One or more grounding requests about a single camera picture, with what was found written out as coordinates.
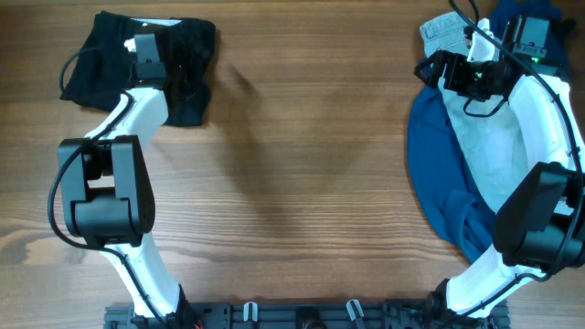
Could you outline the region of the black shorts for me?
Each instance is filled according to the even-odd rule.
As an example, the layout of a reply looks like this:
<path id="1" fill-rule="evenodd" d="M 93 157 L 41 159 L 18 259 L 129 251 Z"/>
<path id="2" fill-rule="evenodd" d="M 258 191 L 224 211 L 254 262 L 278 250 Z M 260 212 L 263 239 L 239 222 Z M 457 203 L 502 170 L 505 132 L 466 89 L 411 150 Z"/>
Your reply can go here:
<path id="1" fill-rule="evenodd" d="M 146 28 L 154 33 L 160 59 L 165 64 L 169 45 L 176 41 L 199 41 L 213 51 L 216 50 L 216 26 L 204 19 L 180 18 L 176 24 L 155 27 L 130 16 L 102 11 L 94 17 L 93 27 L 81 48 L 80 57 L 60 98 L 73 101 L 80 106 L 93 107 L 111 112 L 121 98 L 121 91 L 139 85 L 133 64 L 136 55 L 123 45 Z M 148 87 L 160 87 L 165 92 L 164 80 L 146 81 Z M 202 114 L 172 114 L 166 124 L 177 127 L 194 127 L 203 123 Z"/>

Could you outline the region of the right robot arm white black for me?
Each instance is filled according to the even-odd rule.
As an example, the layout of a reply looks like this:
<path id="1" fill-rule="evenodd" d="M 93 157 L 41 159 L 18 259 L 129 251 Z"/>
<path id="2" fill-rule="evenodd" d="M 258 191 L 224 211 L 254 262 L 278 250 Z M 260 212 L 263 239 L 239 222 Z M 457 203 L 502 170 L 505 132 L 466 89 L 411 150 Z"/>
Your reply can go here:
<path id="1" fill-rule="evenodd" d="M 470 62 L 439 50 L 414 69 L 431 88 L 444 79 L 446 89 L 472 100 L 500 96 L 534 124 L 522 132 L 538 147 L 531 170 L 496 214 L 492 245 L 430 295 L 425 314 L 444 326 L 485 318 L 522 285 L 584 263 L 584 172 L 579 132 L 564 97 L 569 84 L 540 74 L 535 64 L 515 55 Z"/>

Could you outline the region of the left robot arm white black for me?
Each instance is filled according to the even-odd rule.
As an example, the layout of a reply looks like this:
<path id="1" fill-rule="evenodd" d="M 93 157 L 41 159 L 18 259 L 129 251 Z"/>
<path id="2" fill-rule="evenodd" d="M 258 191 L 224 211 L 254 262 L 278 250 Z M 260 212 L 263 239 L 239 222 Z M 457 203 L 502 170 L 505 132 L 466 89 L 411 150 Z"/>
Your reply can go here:
<path id="1" fill-rule="evenodd" d="M 201 328 L 203 321 L 155 246 L 154 192 L 143 148 L 167 121 L 167 72 L 154 35 L 124 41 L 137 57 L 130 86 L 96 129 L 58 147 L 59 169 L 48 196 L 48 222 L 65 243 L 98 251 L 116 269 L 133 305 L 105 327 Z"/>

